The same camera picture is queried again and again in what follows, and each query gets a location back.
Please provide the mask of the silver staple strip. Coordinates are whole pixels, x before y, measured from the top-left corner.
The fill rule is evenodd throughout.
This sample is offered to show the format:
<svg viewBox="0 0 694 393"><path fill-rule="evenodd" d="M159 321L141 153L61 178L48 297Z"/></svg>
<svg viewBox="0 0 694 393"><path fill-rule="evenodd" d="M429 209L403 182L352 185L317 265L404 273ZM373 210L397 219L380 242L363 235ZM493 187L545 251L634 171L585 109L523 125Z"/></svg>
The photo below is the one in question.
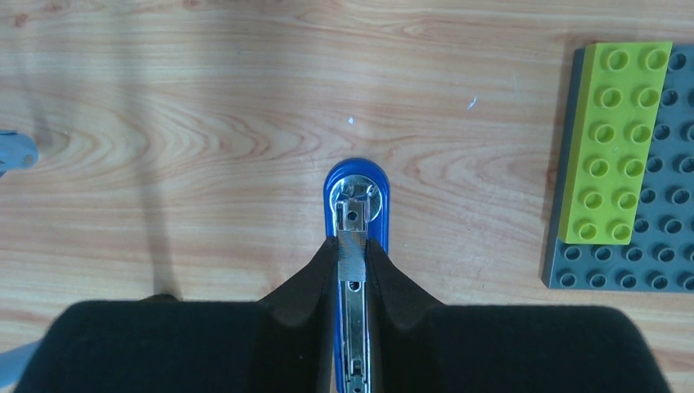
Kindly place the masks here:
<svg viewBox="0 0 694 393"><path fill-rule="evenodd" d="M339 230L338 240L338 279L345 282L365 282L365 248L367 232Z"/></svg>

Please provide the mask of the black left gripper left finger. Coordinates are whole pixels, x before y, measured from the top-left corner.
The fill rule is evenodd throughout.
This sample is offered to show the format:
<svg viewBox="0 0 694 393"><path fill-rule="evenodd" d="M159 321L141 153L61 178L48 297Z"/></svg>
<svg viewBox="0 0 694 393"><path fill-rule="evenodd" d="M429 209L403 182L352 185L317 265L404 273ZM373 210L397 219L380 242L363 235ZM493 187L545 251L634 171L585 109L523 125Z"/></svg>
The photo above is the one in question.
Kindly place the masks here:
<svg viewBox="0 0 694 393"><path fill-rule="evenodd" d="M252 302L90 300L47 330L19 392L327 392L338 244Z"/></svg>

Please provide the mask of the blue black stapler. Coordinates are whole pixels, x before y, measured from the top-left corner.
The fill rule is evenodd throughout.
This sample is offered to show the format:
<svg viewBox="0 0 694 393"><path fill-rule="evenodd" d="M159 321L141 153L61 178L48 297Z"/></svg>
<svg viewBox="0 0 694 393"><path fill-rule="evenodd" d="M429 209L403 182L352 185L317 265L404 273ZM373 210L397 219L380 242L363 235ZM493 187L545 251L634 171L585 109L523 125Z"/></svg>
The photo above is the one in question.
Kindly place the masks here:
<svg viewBox="0 0 694 393"><path fill-rule="evenodd" d="M367 241L389 248L390 185L374 162L351 158L338 163L323 187L326 234L339 230L365 231ZM372 392L372 346L365 282L337 277L334 364L339 392Z"/></svg>

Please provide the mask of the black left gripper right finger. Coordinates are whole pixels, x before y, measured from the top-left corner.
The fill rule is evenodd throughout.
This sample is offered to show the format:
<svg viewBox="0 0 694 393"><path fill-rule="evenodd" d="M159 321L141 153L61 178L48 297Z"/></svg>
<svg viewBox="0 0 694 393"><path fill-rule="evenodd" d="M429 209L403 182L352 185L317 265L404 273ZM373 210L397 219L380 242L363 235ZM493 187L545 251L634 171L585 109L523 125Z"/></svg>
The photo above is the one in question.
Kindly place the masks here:
<svg viewBox="0 0 694 393"><path fill-rule="evenodd" d="M367 242L377 392L667 392L636 325L594 305L446 305Z"/></svg>

